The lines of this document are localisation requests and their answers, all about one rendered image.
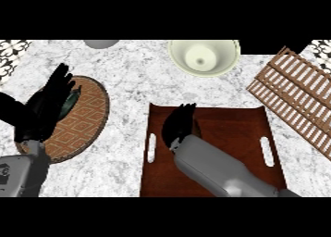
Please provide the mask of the dark green vegetable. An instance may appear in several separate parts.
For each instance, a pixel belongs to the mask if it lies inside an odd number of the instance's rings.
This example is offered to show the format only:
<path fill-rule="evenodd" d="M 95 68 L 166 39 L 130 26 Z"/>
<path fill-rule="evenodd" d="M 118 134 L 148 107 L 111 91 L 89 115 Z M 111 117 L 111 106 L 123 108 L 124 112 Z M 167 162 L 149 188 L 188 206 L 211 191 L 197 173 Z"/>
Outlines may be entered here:
<path fill-rule="evenodd" d="M 65 118 L 67 114 L 70 113 L 70 111 L 79 101 L 80 95 L 82 95 L 82 88 L 77 88 L 70 92 L 70 95 L 65 99 L 65 103 L 62 105 L 62 110 L 61 110 L 58 120 L 62 120 Z"/>

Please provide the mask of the grey round object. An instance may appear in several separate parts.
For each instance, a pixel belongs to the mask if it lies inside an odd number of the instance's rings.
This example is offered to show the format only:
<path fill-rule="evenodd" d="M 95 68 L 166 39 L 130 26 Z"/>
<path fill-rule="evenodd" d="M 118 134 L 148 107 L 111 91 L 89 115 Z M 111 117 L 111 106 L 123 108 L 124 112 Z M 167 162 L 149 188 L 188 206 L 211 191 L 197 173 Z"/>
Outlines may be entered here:
<path fill-rule="evenodd" d="M 111 47 L 118 40 L 84 40 L 83 42 L 93 49 L 104 49 Z"/>

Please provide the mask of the pale cream round bowl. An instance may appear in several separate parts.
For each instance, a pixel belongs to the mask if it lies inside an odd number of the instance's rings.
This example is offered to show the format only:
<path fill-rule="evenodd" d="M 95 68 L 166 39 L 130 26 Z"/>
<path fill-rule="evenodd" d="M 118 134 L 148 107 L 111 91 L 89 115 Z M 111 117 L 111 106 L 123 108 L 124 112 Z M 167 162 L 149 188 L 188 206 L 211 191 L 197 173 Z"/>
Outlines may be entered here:
<path fill-rule="evenodd" d="M 236 66 L 241 45 L 238 40 L 171 40 L 169 55 L 186 73 L 216 77 Z"/>

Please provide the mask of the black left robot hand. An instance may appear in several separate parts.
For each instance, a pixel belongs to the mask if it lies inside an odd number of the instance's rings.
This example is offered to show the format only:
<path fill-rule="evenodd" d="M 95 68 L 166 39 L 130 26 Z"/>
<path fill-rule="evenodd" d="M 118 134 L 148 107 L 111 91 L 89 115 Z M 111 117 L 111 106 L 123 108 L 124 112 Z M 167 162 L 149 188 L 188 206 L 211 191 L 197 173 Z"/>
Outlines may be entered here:
<path fill-rule="evenodd" d="M 46 86 L 23 104 L 0 92 L 0 120 L 15 128 L 14 141 L 28 140 L 43 142 L 52 135 L 58 118 L 76 82 L 71 80 L 68 65 L 55 69 Z"/>

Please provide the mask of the brown wooden tiered shelf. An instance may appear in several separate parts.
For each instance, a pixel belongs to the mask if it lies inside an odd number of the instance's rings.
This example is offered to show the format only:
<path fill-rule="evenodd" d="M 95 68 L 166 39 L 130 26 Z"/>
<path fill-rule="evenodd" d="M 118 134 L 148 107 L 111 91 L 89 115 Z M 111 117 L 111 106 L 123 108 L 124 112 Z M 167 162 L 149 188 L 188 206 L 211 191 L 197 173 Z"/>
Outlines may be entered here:
<path fill-rule="evenodd" d="M 247 90 L 331 161 L 331 75 L 284 47 Z"/>

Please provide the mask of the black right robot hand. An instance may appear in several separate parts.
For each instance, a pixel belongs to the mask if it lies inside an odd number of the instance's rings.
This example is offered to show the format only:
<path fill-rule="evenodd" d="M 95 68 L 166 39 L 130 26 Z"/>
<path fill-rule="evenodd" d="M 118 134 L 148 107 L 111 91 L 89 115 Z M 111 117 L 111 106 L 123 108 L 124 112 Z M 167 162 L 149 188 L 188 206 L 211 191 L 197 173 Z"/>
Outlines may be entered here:
<path fill-rule="evenodd" d="M 192 133 L 194 111 L 195 104 L 180 105 L 166 118 L 161 137 L 167 147 L 173 146 L 174 141 L 182 143 L 185 137 Z"/>

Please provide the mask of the dark brown wooden tray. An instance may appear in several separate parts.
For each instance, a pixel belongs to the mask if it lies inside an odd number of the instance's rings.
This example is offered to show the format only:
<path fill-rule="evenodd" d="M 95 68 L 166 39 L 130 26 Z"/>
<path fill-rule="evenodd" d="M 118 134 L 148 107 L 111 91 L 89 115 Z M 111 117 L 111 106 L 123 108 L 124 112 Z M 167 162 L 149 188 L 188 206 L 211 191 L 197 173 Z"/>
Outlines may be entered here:
<path fill-rule="evenodd" d="M 149 105 L 146 134 L 155 136 L 145 143 L 145 150 L 155 153 L 154 160 L 143 161 L 139 195 L 161 197 L 207 197 L 210 191 L 185 175 L 174 164 L 174 152 L 166 146 L 161 129 L 173 113 L 171 106 Z M 266 109 L 199 107 L 194 111 L 197 136 L 236 158 L 248 171 L 278 189 L 287 188 L 279 156 Z"/>

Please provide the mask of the round orange woven placemat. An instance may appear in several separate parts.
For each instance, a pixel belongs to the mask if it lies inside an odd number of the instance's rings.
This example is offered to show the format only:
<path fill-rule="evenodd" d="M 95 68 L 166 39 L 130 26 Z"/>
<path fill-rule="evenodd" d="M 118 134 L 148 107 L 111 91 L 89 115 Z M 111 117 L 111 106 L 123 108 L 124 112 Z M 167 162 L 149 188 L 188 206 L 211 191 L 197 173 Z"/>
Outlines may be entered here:
<path fill-rule="evenodd" d="M 98 139 L 108 120 L 110 97 L 102 84 L 86 76 L 74 76 L 73 81 L 80 97 L 45 141 L 52 164 L 67 161 L 84 151 Z"/>

